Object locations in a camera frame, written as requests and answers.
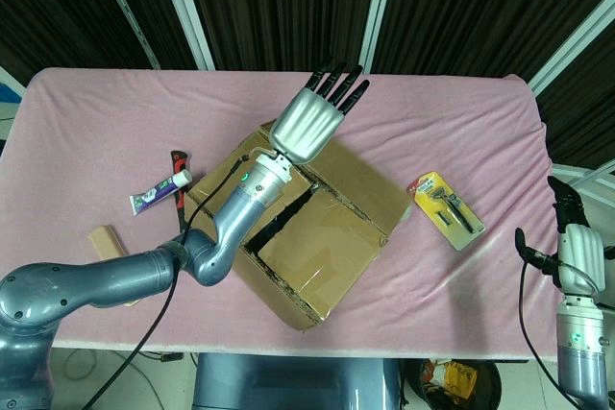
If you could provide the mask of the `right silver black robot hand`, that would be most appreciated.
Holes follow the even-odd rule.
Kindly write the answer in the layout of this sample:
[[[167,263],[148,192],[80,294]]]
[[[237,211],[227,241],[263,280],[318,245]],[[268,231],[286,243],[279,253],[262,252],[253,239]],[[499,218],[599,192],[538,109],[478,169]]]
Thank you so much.
[[[526,244],[515,230],[515,248],[528,265],[550,276],[564,294],[595,297],[605,289],[604,245],[600,233],[589,226],[579,193],[568,183],[548,177],[554,194],[557,252],[542,253]]]

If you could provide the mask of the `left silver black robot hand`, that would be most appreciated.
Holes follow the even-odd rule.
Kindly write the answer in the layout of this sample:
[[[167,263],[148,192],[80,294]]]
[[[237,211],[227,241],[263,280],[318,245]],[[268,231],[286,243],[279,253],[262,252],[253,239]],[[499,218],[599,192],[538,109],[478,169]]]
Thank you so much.
[[[363,66],[343,75],[344,65],[329,69],[325,61],[274,122],[269,143],[294,165],[312,162],[363,96],[370,82],[361,80]]]

